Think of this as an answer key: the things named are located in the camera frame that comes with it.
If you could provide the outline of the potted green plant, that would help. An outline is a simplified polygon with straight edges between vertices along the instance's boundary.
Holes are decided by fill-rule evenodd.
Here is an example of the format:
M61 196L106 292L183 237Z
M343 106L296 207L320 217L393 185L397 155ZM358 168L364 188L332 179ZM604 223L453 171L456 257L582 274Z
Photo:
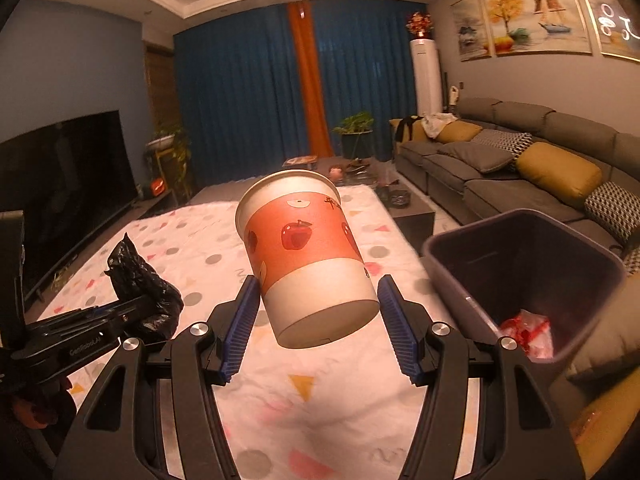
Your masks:
M333 132L341 141L342 154L347 159L365 159L374 155L373 148L374 118L365 110L345 117Z

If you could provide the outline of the plant on stand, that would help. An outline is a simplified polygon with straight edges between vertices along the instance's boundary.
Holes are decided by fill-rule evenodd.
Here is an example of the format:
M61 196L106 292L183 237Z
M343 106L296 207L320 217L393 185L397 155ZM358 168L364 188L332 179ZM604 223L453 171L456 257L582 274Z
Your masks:
M162 179L166 190L174 192L180 205L189 203L196 184L186 128L175 124L157 130L145 145L144 156L152 179Z

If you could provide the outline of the red plastic bag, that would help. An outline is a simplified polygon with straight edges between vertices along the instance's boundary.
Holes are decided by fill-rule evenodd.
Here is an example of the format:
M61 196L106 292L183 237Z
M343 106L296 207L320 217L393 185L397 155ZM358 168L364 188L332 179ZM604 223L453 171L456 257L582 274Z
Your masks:
M499 327L500 334L513 338L530 358L551 359L554 356L551 323L548 316L522 309Z

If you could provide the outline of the black plastic bag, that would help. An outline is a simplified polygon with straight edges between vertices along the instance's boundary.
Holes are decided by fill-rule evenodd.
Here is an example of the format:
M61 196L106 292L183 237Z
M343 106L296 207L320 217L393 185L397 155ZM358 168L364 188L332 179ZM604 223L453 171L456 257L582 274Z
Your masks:
M150 344L174 336L184 307L181 294L138 254L128 234L116 244L106 264L105 274L119 300L145 296L153 304L151 312L132 329L137 337Z

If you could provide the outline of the far patterned cushion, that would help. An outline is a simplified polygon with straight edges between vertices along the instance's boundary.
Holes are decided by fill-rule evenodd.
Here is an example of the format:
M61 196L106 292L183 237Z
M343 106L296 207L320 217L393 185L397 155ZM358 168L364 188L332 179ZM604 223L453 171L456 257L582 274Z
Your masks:
M533 137L528 132L482 129L474 136L472 142L507 151L513 159L518 159L532 145Z

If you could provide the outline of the grey beige cushion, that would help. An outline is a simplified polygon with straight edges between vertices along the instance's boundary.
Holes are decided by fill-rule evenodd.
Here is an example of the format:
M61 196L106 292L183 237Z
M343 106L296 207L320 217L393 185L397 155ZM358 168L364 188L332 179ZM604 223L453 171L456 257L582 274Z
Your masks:
M639 274L626 278L567 369L571 382L592 382L639 365Z

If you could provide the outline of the white cloth on sofa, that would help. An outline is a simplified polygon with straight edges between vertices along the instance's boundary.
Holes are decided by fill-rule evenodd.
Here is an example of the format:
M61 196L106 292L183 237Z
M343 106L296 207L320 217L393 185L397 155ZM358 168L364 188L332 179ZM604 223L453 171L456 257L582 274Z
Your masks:
M434 113L424 115L421 118L421 126L428 138L436 139L442 130L457 120L457 116L451 113Z

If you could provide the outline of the black white patterned cushion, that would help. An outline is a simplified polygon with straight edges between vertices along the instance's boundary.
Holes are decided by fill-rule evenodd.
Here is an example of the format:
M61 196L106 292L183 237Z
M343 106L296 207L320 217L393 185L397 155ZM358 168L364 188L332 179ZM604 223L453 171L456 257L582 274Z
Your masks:
M606 181L585 200L587 216L625 245L638 228L640 198L620 185Z

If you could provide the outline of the red flower decoration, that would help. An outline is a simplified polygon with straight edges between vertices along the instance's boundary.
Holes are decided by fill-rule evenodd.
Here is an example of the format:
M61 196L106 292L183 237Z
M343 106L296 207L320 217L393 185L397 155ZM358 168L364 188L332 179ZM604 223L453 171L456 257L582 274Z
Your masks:
M406 29L413 39L432 39L434 24L431 14L416 11L408 18Z

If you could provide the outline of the right landscape painting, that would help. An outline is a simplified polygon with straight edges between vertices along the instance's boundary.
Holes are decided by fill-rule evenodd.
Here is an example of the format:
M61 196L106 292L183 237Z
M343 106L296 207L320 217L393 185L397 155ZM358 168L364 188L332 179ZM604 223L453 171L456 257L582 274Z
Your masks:
M600 51L611 58L639 62L639 27L617 0L586 0Z

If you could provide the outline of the white standing air conditioner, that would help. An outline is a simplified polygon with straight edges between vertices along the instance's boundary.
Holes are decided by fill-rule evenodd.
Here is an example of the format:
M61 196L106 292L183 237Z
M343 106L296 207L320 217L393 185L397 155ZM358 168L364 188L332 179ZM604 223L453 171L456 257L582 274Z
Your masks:
M416 83L416 111L420 116L439 113L442 110L442 83L435 41L413 39L410 49Z

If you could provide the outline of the orange curtain strip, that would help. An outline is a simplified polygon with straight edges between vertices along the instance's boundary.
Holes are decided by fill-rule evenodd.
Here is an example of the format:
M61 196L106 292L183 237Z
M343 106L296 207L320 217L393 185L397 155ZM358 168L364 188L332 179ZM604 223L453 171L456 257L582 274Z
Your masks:
M310 154L330 157L333 155L333 148L326 125L311 3L309 1L290 2L286 5L286 10L295 48Z

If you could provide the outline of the grey sectional sofa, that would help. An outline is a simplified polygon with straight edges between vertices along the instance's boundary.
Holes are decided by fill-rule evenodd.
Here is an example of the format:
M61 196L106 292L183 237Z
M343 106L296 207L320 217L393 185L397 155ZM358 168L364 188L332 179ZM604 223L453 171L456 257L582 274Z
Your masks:
M436 138L390 121L395 164L461 224L514 209L548 214L639 271L639 139L550 107L464 99Z

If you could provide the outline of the apple print paper cup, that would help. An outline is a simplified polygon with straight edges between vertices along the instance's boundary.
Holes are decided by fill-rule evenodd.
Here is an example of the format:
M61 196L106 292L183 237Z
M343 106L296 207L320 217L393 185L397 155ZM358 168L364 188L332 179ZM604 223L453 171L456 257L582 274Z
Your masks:
M280 346L322 346L378 314L369 271L328 178L294 169L260 179L242 196L235 227Z

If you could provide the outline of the mustard sofa chaise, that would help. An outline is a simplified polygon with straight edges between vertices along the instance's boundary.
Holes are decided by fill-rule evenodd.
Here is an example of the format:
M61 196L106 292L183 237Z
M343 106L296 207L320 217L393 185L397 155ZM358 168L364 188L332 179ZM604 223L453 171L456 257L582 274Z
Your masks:
M587 479L594 479L623 443L639 415L639 369L582 410L571 425Z

